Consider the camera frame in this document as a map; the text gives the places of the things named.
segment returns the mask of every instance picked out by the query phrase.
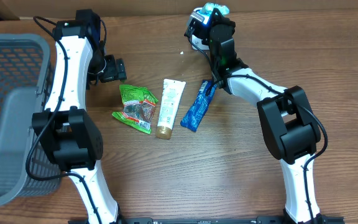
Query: white lotion tube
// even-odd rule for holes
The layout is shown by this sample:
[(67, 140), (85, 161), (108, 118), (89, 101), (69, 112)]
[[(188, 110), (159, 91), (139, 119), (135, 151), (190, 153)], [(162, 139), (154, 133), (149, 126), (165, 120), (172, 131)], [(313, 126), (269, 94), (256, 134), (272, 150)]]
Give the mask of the white lotion tube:
[(186, 82), (164, 79), (160, 116), (158, 117), (157, 132), (155, 133), (158, 138), (171, 138), (173, 124), (185, 85)]

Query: black bracket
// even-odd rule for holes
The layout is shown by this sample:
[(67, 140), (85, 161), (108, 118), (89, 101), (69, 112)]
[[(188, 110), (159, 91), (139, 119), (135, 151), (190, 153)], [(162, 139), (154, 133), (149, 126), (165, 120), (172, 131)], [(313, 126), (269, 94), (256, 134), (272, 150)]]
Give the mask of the black bracket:
[[(50, 110), (32, 115), (32, 127), (36, 135), (39, 136), (51, 115)], [(100, 160), (103, 155), (103, 139), (99, 129), (84, 109), (76, 107), (57, 112), (40, 143), (48, 160), (66, 172), (76, 168), (92, 170), (96, 160)]]
[[(267, 149), (276, 159), (294, 164), (295, 159), (316, 152), (320, 141), (317, 122), (299, 106), (312, 112), (306, 93), (294, 86), (278, 95), (257, 103), (260, 125)], [(296, 114), (292, 121), (284, 123), (282, 113)]]
[[(119, 209), (118, 206), (118, 216), (117, 216), (117, 220), (115, 222), (111, 222), (109, 224), (153, 224), (153, 220), (151, 218), (128, 218), (126, 219), (122, 213), (121, 210)], [(68, 221), (68, 224), (89, 224), (89, 220), (78, 220), (78, 221), (73, 221), (70, 220)]]
[(284, 209), (284, 218), (282, 221), (283, 224), (345, 224), (343, 217), (327, 217), (322, 214), (317, 214), (314, 220), (309, 220), (307, 222), (295, 223), (292, 218), (289, 216), (287, 211)]
[(185, 37), (190, 38), (194, 35), (201, 39), (203, 45), (209, 46), (213, 80), (221, 80), (218, 88), (223, 88), (231, 94), (227, 85), (227, 78), (224, 78), (229, 75), (228, 70), (248, 68), (241, 59), (237, 58), (234, 49), (233, 34), (235, 33), (236, 23), (224, 17), (219, 9), (215, 8), (206, 24), (197, 15), (193, 16), (188, 24)]
[(100, 41), (101, 19), (91, 9), (77, 10), (75, 20), (58, 21), (53, 29), (53, 38), (61, 40), (62, 37), (77, 35), (87, 38), (92, 46), (92, 59), (89, 62), (86, 89), (94, 81), (96, 85), (114, 80), (126, 80), (124, 61), (115, 60), (113, 55), (105, 55), (104, 43)]
[[(345, 224), (343, 217), (326, 217), (318, 215), (317, 224)], [(258, 216), (257, 218), (199, 218), (199, 219), (162, 219), (153, 220), (151, 218), (127, 218), (127, 224), (312, 224), (294, 223), (290, 218), (287, 220), (283, 216)]]

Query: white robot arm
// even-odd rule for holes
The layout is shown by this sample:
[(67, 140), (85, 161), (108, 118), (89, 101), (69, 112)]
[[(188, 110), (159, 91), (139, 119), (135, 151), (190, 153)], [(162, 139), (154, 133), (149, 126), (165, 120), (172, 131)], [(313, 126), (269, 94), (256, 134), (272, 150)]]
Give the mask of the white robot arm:
[[(99, 42), (100, 22), (91, 10), (77, 11), (73, 21), (57, 22), (53, 29), (53, 38), (57, 40), (53, 87), (45, 111), (33, 114), (32, 118), (35, 133), (42, 135), (40, 143), (49, 161), (69, 174), (78, 189), (88, 211), (86, 223), (90, 224), (117, 223), (120, 217), (102, 172), (102, 136), (85, 106), (85, 90), (91, 81), (126, 79), (124, 62), (104, 55), (106, 40)], [(62, 90), (63, 99), (59, 102)], [(53, 124), (42, 133), (51, 118)]]
[[(219, 88), (257, 107), (266, 146), (280, 160), (283, 171), (287, 193), (283, 223), (326, 223), (316, 203), (313, 183), (320, 123), (311, 112), (306, 94), (298, 86), (286, 89), (256, 75), (234, 51), (236, 24), (217, 8), (210, 14), (200, 9), (190, 15), (185, 37), (194, 49), (210, 50), (211, 59), (202, 53)], [(296, 119), (285, 123), (282, 117), (287, 114), (296, 114)]]
[[(276, 86), (265, 81), (256, 75), (250, 68), (242, 68), (232, 73), (233, 75), (248, 74), (252, 77), (258, 78), (266, 85), (271, 86), (274, 90), (284, 93), (286, 88)], [(227, 85), (230, 92), (234, 96), (241, 97), (248, 101), (251, 105), (257, 106), (257, 103), (266, 99), (277, 96), (276, 93), (264, 88), (255, 80), (250, 78), (228, 78)], [(288, 113), (281, 113), (281, 116), (286, 116)], [(295, 223), (306, 223), (311, 220), (308, 204), (306, 203), (305, 183), (303, 178), (303, 166), (306, 161), (311, 157), (310, 154), (295, 159), (294, 164), (288, 164), (283, 159), (280, 159), (285, 191), (287, 193), (287, 202), (285, 203), (285, 210), (287, 214)], [(313, 161), (308, 164), (308, 189), (310, 196), (311, 209), (313, 211), (313, 218), (320, 213), (314, 196), (314, 183), (313, 183)]]

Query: blue snack bar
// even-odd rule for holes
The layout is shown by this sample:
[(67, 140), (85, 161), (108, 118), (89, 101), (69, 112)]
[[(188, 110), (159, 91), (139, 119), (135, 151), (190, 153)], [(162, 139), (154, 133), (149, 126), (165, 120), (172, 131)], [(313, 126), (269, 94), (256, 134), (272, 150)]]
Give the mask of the blue snack bar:
[(206, 96), (206, 91), (211, 85), (211, 80), (203, 80), (196, 101), (193, 103), (193, 106), (190, 107), (189, 111), (187, 111), (185, 117), (180, 122), (180, 125), (194, 132), (197, 131), (198, 125), (208, 111), (208, 106), (215, 94), (216, 86), (212, 87), (211, 93)]

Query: wooden table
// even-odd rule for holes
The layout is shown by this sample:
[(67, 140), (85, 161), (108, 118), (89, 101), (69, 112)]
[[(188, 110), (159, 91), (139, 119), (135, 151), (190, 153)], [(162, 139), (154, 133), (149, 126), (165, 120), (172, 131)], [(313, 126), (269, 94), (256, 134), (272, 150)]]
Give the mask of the wooden table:
[[(358, 223), (358, 10), (232, 14), (236, 51), (261, 77), (305, 89), (328, 131), (328, 150), (314, 168), (325, 215)], [(164, 78), (186, 81), (171, 140), (120, 123), (119, 82), (92, 87), (88, 113), (103, 134), (104, 176), (127, 217), (245, 218), (281, 215), (285, 188), (279, 162), (266, 149), (257, 110), (219, 90), (196, 133), (180, 126), (202, 79), (205, 58), (183, 36), (188, 15), (104, 18), (107, 51), (126, 63), (127, 84), (161, 99)], [(0, 33), (35, 33), (33, 21), (0, 22)], [(48, 196), (0, 207), (0, 223), (66, 223), (86, 218), (76, 189), (63, 179)]]

